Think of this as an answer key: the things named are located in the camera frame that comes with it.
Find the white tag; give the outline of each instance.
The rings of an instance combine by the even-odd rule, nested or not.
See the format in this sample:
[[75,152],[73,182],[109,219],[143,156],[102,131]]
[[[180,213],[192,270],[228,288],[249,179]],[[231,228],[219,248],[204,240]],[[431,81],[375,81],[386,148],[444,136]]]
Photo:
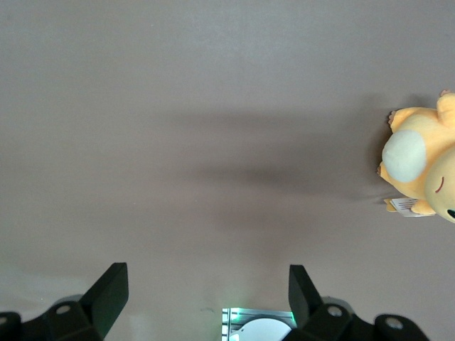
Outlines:
[[417,199],[410,197],[402,197],[400,199],[391,199],[390,203],[395,207],[403,217],[428,217],[428,215],[420,215],[411,211],[411,207],[417,202]]

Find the metal bolt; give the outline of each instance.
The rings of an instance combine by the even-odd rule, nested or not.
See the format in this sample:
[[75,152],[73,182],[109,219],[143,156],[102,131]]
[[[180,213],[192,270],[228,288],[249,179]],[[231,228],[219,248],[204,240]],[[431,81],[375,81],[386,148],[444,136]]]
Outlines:
[[387,323],[387,325],[392,329],[403,329],[403,324],[397,318],[386,318],[385,323]]
[[61,307],[59,307],[55,312],[58,314],[58,315],[62,315],[64,313],[67,313],[68,311],[70,311],[71,307],[69,305],[62,305]]
[[334,305],[328,307],[327,309],[328,313],[336,318],[339,318],[340,316],[342,316],[343,312],[341,311],[341,309],[339,307],[335,307]]

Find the plush toy tag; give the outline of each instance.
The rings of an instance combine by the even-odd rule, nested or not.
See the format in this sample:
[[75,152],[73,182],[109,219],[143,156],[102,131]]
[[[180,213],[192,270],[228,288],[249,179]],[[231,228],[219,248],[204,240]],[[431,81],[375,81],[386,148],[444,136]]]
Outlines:
[[428,217],[428,215],[420,215],[411,211],[411,207],[416,203],[417,199],[401,197],[384,201],[387,203],[387,211],[389,212],[399,212],[403,217]]

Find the white disc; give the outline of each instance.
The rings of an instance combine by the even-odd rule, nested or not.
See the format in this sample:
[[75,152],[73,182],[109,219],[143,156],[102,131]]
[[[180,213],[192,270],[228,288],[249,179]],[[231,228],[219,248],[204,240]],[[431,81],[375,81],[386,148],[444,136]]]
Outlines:
[[229,341],[281,341],[291,331],[282,321],[258,318],[229,336]]

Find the yellow plush toy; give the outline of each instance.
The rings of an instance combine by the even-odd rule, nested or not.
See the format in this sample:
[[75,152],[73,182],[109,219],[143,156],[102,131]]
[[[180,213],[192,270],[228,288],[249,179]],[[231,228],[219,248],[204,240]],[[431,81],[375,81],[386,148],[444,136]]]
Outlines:
[[455,94],[444,90],[436,109],[392,112],[392,136],[378,173],[407,197],[412,211],[455,223]]

